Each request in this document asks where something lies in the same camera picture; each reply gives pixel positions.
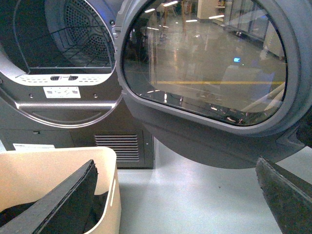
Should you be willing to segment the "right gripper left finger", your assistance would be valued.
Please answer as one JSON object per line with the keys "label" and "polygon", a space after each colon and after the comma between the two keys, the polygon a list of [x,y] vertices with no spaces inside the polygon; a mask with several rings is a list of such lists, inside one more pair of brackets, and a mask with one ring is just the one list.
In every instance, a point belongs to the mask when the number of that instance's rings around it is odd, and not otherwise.
{"label": "right gripper left finger", "polygon": [[0,228],[2,234],[82,234],[93,204],[98,171],[87,161],[26,211]]}

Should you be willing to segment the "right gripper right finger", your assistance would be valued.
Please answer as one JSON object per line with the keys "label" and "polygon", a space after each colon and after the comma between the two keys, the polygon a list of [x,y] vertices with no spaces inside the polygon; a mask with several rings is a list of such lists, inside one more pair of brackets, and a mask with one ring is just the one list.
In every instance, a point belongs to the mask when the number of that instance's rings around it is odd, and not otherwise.
{"label": "right gripper right finger", "polygon": [[284,234],[312,232],[312,185],[260,157],[256,175],[263,196]]}

